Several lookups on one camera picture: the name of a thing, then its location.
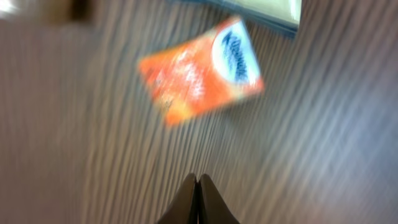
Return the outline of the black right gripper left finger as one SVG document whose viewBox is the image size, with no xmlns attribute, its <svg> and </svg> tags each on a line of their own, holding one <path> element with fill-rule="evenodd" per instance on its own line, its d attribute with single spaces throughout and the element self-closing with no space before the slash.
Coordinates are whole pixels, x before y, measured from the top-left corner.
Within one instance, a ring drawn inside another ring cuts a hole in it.
<svg viewBox="0 0 398 224">
<path fill-rule="evenodd" d="M 197 178 L 188 174 L 157 224 L 197 224 Z"/>
</svg>

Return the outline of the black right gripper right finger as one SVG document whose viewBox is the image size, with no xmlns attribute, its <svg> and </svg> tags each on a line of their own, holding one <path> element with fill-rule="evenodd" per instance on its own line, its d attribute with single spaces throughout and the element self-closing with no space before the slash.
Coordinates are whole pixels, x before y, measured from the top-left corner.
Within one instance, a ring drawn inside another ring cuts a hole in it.
<svg viewBox="0 0 398 224">
<path fill-rule="evenodd" d="M 198 221 L 202 224 L 239 224 L 208 174 L 200 177 Z"/>
</svg>

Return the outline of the small orange juice carton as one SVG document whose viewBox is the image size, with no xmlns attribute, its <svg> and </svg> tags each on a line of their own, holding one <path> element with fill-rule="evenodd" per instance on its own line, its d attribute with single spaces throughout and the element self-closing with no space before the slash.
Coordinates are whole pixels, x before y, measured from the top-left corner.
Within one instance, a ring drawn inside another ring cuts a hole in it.
<svg viewBox="0 0 398 224">
<path fill-rule="evenodd" d="M 238 16 L 196 39 L 142 58 L 138 68 L 168 125 L 264 91 L 250 36 Z"/>
</svg>

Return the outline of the yellow snack bag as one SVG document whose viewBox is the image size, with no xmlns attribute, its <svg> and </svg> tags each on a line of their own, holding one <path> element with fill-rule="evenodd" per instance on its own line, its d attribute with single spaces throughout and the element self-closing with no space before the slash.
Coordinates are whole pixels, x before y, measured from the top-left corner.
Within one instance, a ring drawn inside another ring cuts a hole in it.
<svg viewBox="0 0 398 224">
<path fill-rule="evenodd" d="M 291 39 L 297 35 L 302 0 L 177 0 L 211 4 L 265 25 Z"/>
</svg>

